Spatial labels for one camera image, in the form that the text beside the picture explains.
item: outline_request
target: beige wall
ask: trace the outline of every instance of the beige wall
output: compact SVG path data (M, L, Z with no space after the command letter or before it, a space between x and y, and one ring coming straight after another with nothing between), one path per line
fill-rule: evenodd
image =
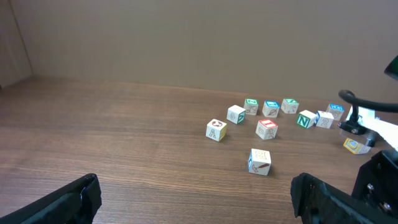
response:
M5 87L32 75L11 5L0 0L0 85Z
M395 101L396 0L12 0L34 74Z

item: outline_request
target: wood grain tabletop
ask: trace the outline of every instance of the wood grain tabletop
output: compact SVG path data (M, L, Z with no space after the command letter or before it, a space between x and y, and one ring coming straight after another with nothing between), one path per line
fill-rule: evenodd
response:
M262 140L260 113L239 125L226 120L245 98L262 108L264 100L295 96L37 77L4 88L0 217L93 172L103 198L95 223L301 223L293 177L308 172L350 194L359 167L380 150L356 156L343 147L336 121L331 129L303 129L297 114L282 111L272 118L275 139ZM332 103L295 99L298 111ZM334 103L346 116L348 105ZM205 136L213 118L228 124L221 142ZM268 176L248 172L252 148L271 153Z

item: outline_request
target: wooden toy block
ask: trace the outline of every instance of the wooden toy block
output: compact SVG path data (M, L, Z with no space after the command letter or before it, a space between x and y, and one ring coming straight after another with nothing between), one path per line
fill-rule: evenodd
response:
M330 103L326 112L331 113L335 118L335 121L339 121L344 113L344 108L343 106Z
M318 111L317 118L315 119L315 124L317 125L317 127L330 128L333 120L334 117L331 113Z
M257 109L259 107L259 102L255 99L245 99L243 108L246 110L248 115L256 115Z
M226 114L226 119L232 123L239 124L244 120L244 115L246 110L240 106L232 106L228 108L228 113Z
M284 99L281 108L285 113L295 114L299 108L299 103L294 99Z
M259 120L257 123L256 134L263 140L273 139L278 130L278 125L269 119Z
M298 114L296 123L303 128L309 128L314 125L317 115L311 111L301 111Z
M346 139L344 142L343 146L348 149L350 152L353 154L364 154L368 153L369 150L371 149L369 146L364 146L352 139Z
M251 149L248 167L249 172L252 174L268 175L271 168L271 155L269 151Z
M221 141L226 134L226 123L212 119L207 124L206 136L215 141Z
M280 106L278 102L266 100L262 107L262 113L265 117L276 118L278 116L279 108Z

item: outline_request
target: yellow block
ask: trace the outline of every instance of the yellow block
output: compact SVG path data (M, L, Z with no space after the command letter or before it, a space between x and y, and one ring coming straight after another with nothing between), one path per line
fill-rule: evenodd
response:
M346 139L344 142L343 146L348 149L350 152L353 154L364 154L369 152L370 147L369 146L364 146L352 139Z
M226 126L221 130L220 140L225 136L225 134L226 134Z

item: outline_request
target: white block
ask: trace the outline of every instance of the white block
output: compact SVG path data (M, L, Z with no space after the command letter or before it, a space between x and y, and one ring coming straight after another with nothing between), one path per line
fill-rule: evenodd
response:
M309 128L315 124L316 119L317 115L315 113L304 110L298 114L296 123L303 128Z
M256 134L263 140L275 138L278 125L270 119L259 120L257 123Z
M226 114L226 119L232 123L239 124L244 120L244 115L246 110L240 106L232 106L228 108L228 113Z
M251 149L248 167L249 172L252 174L268 175L271 168L271 155L269 151Z
M279 108L280 106L278 102L266 100L262 107L262 113L267 118L276 118L278 116Z
M344 108L341 105L330 103L326 112L331 113L335 118L335 121L339 121L344 113Z
M284 99L281 108L285 113L295 114L299 108L299 103L294 99Z
M317 118L315 119L315 124L317 124L317 127L330 128L333 120L334 117L331 113L318 111Z
M257 109L259 108L259 102L255 99L245 99L243 108L246 110L248 115L256 115Z
M226 123L212 119L207 124L206 136L215 141L220 141L226 134Z

